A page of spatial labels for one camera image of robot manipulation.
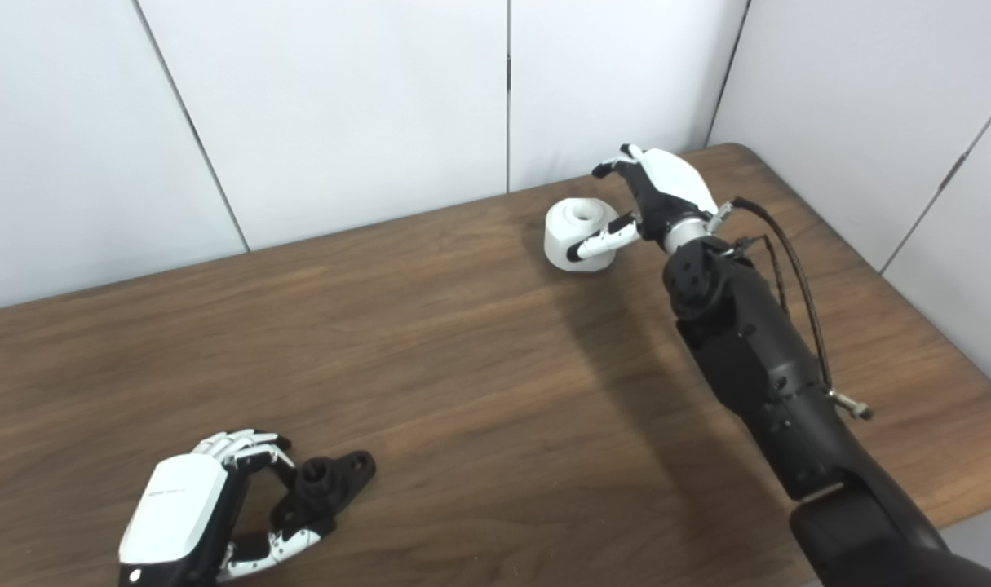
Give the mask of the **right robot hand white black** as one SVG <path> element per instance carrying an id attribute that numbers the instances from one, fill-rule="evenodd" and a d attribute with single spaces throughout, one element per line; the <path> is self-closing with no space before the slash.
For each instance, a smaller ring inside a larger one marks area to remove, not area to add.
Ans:
<path id="1" fill-rule="evenodd" d="M 682 157 L 627 143 L 621 155 L 600 162 L 591 171 L 597 179 L 610 174 L 625 181 L 636 211 L 616 217 L 570 245 L 565 253 L 569 263 L 583 263 L 641 239 L 654 242 L 670 255 L 694 239 L 714 235 L 719 206 L 697 168 Z"/>

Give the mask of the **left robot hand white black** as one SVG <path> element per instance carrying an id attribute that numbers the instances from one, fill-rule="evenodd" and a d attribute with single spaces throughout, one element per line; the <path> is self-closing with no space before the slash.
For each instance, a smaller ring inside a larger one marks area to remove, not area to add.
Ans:
<path id="1" fill-rule="evenodd" d="M 307 494 L 306 469 L 276 432 L 220 431 L 160 461 L 118 547 L 122 586 L 219 586 L 268 571 L 335 529 L 334 506 Z M 250 476 L 268 469 L 287 492 L 270 531 L 237 537 Z"/>

